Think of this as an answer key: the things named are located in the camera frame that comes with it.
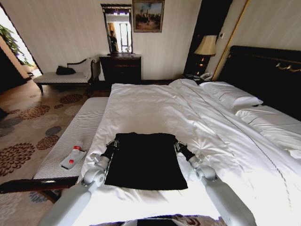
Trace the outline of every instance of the upholstered bench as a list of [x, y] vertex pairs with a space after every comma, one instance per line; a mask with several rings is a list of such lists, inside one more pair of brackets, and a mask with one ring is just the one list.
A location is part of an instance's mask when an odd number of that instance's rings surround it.
[[100, 74], [100, 61], [87, 58], [78, 63], [68, 63], [68, 67], [73, 68], [76, 73], [69, 75], [57, 75], [55, 72], [47, 72], [33, 81], [38, 85], [43, 93], [42, 85], [55, 86], [87, 86], [87, 95], [91, 96], [91, 86], [98, 79]]
[[74, 185], [85, 158], [70, 170], [61, 167], [60, 162], [68, 156], [77, 141], [83, 142], [82, 150], [90, 149], [107, 102], [108, 97], [89, 98], [44, 159], [33, 179], [12, 180], [3, 183], [0, 185], [0, 193], [38, 191], [55, 202], [60, 195], [53, 190]]

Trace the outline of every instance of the black bag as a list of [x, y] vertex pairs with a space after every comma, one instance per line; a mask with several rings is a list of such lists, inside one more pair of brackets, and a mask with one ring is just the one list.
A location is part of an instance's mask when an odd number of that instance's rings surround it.
[[58, 66], [56, 69], [57, 75], [68, 75], [68, 74], [74, 74], [74, 73], [76, 73], [76, 71], [70, 67]]
[[176, 157], [174, 135], [118, 133], [105, 184], [142, 190], [188, 188]]

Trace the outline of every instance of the white duvet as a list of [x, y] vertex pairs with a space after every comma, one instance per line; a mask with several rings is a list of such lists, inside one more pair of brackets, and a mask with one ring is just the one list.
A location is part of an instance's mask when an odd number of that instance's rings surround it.
[[[301, 166], [194, 82], [114, 84], [79, 179], [93, 167], [92, 153], [103, 153], [116, 133], [127, 132], [174, 134], [197, 156], [205, 156], [204, 161], [253, 212], [257, 225], [300, 225]], [[219, 213], [181, 153], [178, 161], [188, 189], [144, 191], [104, 185], [93, 193], [74, 225], [173, 214], [217, 219]]]

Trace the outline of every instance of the picture frame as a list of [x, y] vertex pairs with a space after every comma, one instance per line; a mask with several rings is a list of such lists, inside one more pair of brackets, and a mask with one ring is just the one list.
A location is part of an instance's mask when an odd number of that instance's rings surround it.
[[133, 0], [134, 32], [162, 32], [165, 0]]

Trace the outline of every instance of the green leaves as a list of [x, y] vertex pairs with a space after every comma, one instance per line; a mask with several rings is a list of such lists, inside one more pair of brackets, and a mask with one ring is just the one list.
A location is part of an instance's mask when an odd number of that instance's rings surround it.
[[14, 53], [14, 55], [18, 58], [18, 55], [24, 56], [24, 61], [21, 61], [24, 65], [32, 66], [30, 63], [27, 62], [27, 59], [24, 55], [24, 53], [20, 50], [19, 46], [17, 45], [17, 41], [11, 36], [11, 34], [14, 34], [11, 30], [8, 28], [0, 25], [0, 35], [6, 42], [6, 44], [9, 46], [11, 51]]

